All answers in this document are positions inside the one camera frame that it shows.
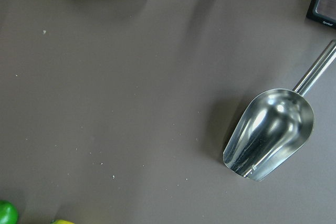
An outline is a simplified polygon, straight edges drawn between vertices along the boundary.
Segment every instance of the metal scoop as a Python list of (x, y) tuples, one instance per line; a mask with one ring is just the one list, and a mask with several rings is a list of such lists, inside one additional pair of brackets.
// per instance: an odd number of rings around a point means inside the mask
[(314, 112), (303, 96), (335, 58), (336, 40), (332, 40), (293, 91), (272, 89), (255, 97), (224, 150), (225, 165), (260, 181), (294, 154), (314, 125)]

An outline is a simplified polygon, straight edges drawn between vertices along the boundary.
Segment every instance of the gray table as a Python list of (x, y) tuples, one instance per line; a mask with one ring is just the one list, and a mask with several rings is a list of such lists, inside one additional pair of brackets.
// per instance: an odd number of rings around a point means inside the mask
[(222, 152), (249, 101), (336, 37), (310, 0), (0, 0), (0, 198), (20, 222), (334, 223), (335, 64), (262, 182)]

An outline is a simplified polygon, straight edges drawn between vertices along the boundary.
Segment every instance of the green object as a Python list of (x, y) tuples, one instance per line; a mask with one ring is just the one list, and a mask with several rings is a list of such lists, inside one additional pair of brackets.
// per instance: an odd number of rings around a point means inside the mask
[(16, 224), (18, 216), (19, 214), (13, 204), (0, 200), (0, 224)]

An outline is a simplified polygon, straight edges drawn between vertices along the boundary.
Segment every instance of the scoop handle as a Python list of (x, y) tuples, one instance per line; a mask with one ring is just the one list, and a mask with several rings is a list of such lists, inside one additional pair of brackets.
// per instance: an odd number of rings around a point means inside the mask
[(336, 40), (334, 39), (327, 45), (325, 50), (304, 74), (298, 84), (296, 84), (293, 91), (304, 96), (335, 58)]

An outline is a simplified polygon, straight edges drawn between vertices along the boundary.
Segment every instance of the yellow object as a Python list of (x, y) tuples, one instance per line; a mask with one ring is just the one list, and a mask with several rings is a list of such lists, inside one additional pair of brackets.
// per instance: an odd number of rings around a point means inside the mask
[(66, 220), (55, 220), (51, 224), (74, 224), (74, 223)]

